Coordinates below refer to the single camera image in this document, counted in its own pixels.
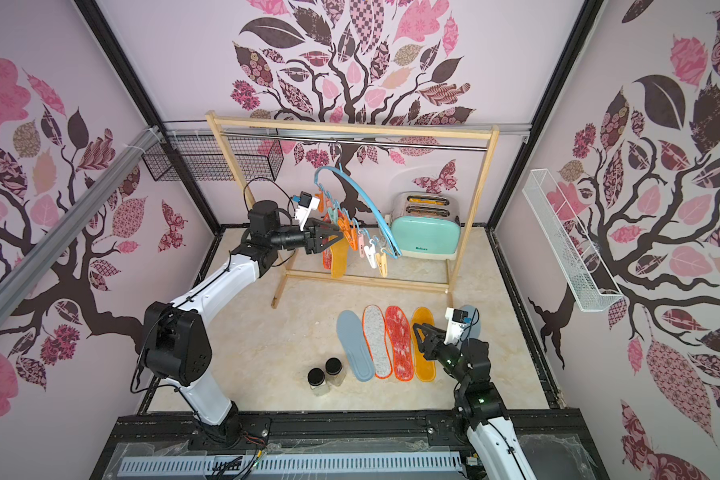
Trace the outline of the blue clip hanger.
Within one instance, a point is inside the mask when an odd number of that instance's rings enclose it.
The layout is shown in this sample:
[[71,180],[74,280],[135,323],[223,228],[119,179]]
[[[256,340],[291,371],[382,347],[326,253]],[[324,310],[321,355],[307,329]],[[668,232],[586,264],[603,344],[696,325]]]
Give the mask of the blue clip hanger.
[[[319,207],[327,211],[328,220],[339,227],[349,248],[361,253],[369,266],[386,278],[389,260],[399,258],[402,252],[382,212],[345,168],[353,159],[360,164],[377,163],[382,150],[387,148],[338,142],[327,148],[309,148],[305,159],[315,169],[313,179]],[[339,180],[345,193],[343,200],[335,198],[321,183],[321,173],[330,173]]]

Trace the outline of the orange rimmed grey insole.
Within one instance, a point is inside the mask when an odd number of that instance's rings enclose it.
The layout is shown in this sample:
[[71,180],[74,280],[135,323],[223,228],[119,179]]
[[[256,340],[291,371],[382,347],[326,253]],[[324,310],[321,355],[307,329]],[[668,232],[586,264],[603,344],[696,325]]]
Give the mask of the orange rimmed grey insole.
[[392,375],[392,364],[386,345],[385,318],[377,305],[368,305],[364,309],[362,327],[375,376],[379,379],[389,378]]

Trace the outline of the grey blue insole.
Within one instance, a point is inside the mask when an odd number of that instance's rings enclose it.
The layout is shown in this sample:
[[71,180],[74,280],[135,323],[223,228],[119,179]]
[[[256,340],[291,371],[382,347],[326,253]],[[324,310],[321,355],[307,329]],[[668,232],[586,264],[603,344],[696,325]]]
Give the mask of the grey blue insole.
[[375,376],[375,367],[365,340],[361,319],[354,312],[344,310],[338,316],[336,331],[355,378],[359,382],[370,381]]

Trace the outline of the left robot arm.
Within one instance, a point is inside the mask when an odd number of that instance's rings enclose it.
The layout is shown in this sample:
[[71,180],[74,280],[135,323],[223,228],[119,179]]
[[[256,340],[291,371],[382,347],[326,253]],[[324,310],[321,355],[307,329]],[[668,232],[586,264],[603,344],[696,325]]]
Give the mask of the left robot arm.
[[317,197],[303,192],[293,201],[295,217],[286,225],[280,222],[283,210],[276,202],[256,202],[248,211],[249,228],[240,244],[210,278],[171,302],[155,302],[145,311],[136,371],[147,369],[176,388],[202,425],[230,426],[236,415],[235,404],[210,371],[207,326],[275,265],[280,251],[321,253],[343,238],[338,226],[310,216],[319,207]]

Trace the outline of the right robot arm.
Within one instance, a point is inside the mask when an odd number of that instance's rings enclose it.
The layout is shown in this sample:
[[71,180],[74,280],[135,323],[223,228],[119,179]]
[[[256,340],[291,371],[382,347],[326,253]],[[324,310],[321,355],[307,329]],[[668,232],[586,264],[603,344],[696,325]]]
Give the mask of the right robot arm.
[[424,358],[441,364],[457,385],[455,410],[465,435],[488,479],[534,479],[503,399],[491,380],[489,345],[467,338],[447,344],[445,332],[431,325],[412,325],[417,348]]

